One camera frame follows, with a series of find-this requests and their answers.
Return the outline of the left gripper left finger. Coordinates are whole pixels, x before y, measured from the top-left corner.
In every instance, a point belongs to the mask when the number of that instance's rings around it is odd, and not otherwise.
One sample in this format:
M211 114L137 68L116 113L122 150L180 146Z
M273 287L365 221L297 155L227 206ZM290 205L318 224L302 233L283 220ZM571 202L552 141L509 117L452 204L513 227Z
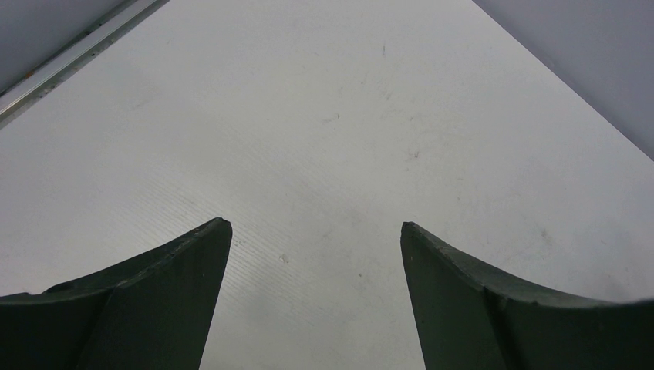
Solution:
M197 369L231 247L215 218L40 294L1 299L3 369Z

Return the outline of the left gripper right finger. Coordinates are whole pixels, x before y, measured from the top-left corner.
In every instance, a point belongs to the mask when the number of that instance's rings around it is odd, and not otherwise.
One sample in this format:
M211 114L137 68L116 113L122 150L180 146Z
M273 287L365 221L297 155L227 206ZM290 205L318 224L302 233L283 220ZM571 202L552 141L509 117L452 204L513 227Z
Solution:
M615 303L526 281L413 223L400 238L428 369L651 369L652 300Z

